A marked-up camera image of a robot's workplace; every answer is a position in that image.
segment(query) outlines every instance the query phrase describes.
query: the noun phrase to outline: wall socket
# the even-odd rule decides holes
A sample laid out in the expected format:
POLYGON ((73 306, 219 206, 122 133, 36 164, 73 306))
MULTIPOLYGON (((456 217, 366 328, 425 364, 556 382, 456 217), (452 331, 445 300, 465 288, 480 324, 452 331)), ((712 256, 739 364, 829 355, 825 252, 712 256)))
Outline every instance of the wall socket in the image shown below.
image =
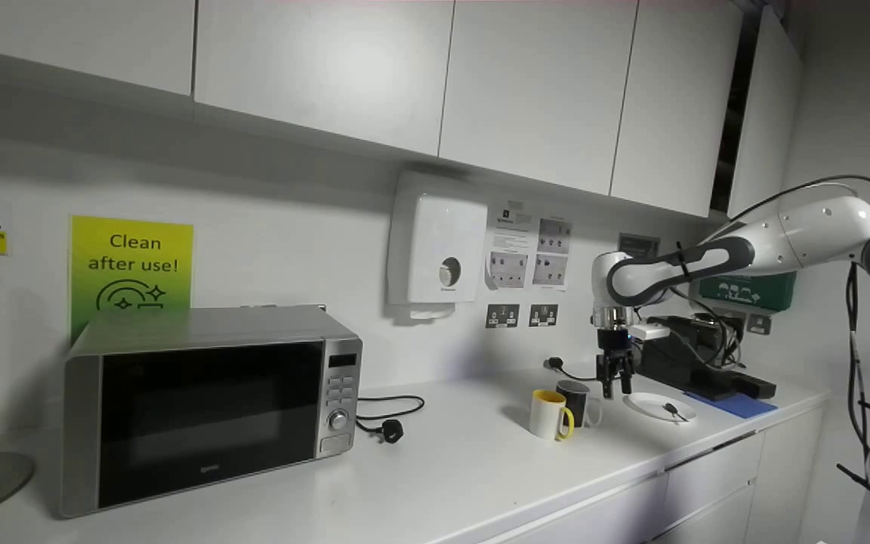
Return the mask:
POLYGON ((540 217, 536 220, 536 252, 567 254, 571 226, 566 220, 540 217))
POLYGON ((567 256, 536 254, 531 284, 562 284, 567 256))
POLYGON ((558 306, 531 306, 527 328, 556 328, 558 306))
POLYGON ((752 332, 752 337, 771 337, 771 316, 750 316, 750 319, 746 319, 746 332, 752 332))
POLYGON ((485 331, 514 331, 518 324, 518 306, 488 306, 485 331))
POLYGON ((527 254, 491 252, 488 254, 488 265, 485 265, 485 284, 491 290, 521 288, 525 284, 525 268, 527 268, 527 254))

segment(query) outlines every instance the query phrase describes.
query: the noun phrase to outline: white wall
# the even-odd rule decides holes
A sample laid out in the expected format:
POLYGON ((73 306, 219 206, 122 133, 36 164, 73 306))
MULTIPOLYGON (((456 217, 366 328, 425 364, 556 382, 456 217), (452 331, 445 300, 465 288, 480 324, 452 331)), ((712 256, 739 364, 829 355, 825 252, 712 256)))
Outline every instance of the white wall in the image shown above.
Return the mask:
POLYGON ((321 304, 366 339, 366 388, 438 382, 558 355, 593 373, 590 259, 618 230, 699 233, 685 217, 601 206, 579 193, 514 193, 575 225, 567 290, 484 295, 521 304, 521 328, 484 332, 484 304, 431 328, 398 328, 382 306, 389 206, 404 157, 357 157, 0 89, 0 435, 41 426, 60 403, 69 343, 69 217, 192 225, 192 306, 321 304), (556 331, 525 331, 527 300, 558 304, 556 331))
MULTIPOLYGON (((805 36, 805 80, 789 181, 829 174, 870 176, 870 0, 819 0, 805 36)), ((860 492, 833 467, 860 470, 846 421, 846 265, 798 276, 794 308, 776 322, 760 361, 833 390, 804 542, 855 542, 860 492)), ((870 390, 870 277, 860 280, 860 361, 870 390)))

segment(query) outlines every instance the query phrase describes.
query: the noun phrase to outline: microwave door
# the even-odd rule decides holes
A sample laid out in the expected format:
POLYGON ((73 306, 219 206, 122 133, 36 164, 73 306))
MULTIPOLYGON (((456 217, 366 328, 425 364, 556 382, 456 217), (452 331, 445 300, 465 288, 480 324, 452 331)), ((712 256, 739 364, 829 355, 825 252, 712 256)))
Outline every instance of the microwave door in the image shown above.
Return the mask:
POLYGON ((109 357, 100 508, 314 457, 322 344, 109 357))

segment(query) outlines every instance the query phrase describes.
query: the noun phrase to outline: white countertop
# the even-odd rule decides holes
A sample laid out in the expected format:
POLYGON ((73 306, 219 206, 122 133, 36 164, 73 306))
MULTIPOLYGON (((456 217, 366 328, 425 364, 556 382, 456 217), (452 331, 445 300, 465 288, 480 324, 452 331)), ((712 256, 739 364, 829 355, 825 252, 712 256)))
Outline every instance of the white countertop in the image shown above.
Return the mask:
MULTIPOLYGON (((485 523, 517 523, 558 512, 601 491, 639 480, 662 467, 719 442, 768 429, 819 403, 776 382, 776 411, 736 421, 696 405, 685 426, 648 421, 629 405, 603 403, 603 421, 571 442, 546 446, 525 429, 527 393, 553 388, 553 373, 485 375, 447 384, 398 388, 425 396, 425 411, 404 419, 398 446, 357 435, 334 459, 299 462, 225 484, 111 508, 78 519, 55 519, 58 435, 41 434, 26 453, 36 480, 0 506, 0 544, 411 544, 480 542, 485 523)), ((636 378, 635 390, 680 390, 636 378)))

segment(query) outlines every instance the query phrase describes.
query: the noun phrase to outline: cabinet door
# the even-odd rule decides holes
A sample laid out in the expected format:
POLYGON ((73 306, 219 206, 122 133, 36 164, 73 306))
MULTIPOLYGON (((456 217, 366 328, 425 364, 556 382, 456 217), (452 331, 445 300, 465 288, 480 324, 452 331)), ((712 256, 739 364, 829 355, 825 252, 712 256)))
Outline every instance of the cabinet door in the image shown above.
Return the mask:
POLYGON ((192 100, 436 154, 452 0, 200 0, 192 100))
POLYGON ((668 470, 662 523, 680 523, 746 491, 758 478, 760 442, 756 435, 730 440, 700 457, 668 470))
POLYGON ((613 198, 709 212, 739 22, 730 0, 639 0, 613 198))
POLYGON ((825 411, 816 407, 760 434, 750 544, 801 542, 825 411))
POLYGON ((750 503, 752 503, 752 491, 746 487, 736 495, 670 526, 664 534, 652 542, 654 544, 742 544, 750 503))
POLYGON ((0 0, 0 55, 190 94, 192 0, 0 0))
POLYGON ((611 491, 575 508, 566 508, 540 523, 502 534, 508 544, 549 544, 549 542, 601 542, 635 544, 659 530, 659 487, 662 478, 611 491))
POLYGON ((760 33, 746 91, 728 215, 736 215, 783 189, 798 100, 801 58, 768 7, 760 12, 760 33))
POLYGON ((636 0, 456 0, 440 157, 608 193, 636 0))

